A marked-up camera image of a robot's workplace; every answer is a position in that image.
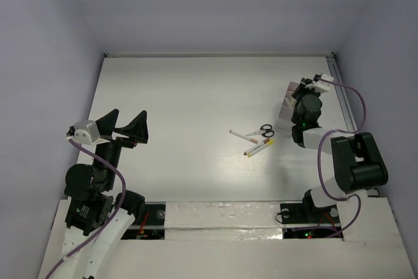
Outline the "pink white marker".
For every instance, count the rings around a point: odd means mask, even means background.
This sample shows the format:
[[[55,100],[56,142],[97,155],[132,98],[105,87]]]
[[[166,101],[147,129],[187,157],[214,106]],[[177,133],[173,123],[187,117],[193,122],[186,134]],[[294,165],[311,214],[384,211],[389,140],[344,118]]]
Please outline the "pink white marker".
[[[234,136],[236,136],[236,137],[239,137],[241,139],[244,139],[244,140],[246,140],[248,142],[252,142],[254,144],[257,144],[259,142],[258,140],[253,139],[253,138],[251,138],[251,137],[249,137],[247,135],[243,135],[243,134],[237,133],[237,132],[233,131],[232,129],[229,130],[229,133],[232,134],[232,135],[234,135]]]

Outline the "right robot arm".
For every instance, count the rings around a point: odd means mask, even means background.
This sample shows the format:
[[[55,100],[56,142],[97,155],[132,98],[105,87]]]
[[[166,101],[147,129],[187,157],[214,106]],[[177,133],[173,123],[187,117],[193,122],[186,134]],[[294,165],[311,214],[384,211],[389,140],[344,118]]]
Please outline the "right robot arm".
[[[333,77],[317,74],[303,78],[294,99],[291,135],[301,148],[317,151],[319,187],[308,190],[300,204],[289,210],[290,218],[317,223],[337,202],[347,201],[357,191],[384,186],[389,173],[373,135],[369,132],[325,129],[319,118],[320,96],[335,86]]]

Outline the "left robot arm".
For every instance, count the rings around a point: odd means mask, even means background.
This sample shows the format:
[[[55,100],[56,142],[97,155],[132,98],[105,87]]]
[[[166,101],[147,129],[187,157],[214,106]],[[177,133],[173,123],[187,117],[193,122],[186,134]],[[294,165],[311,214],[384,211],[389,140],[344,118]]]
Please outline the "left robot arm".
[[[133,223],[148,218],[144,196],[129,191],[118,170],[123,148],[148,142],[147,112],[141,111],[117,127],[114,109],[98,120],[70,126],[67,141],[92,157],[65,175],[64,194],[70,199],[60,260],[47,278],[100,278],[116,244]]]

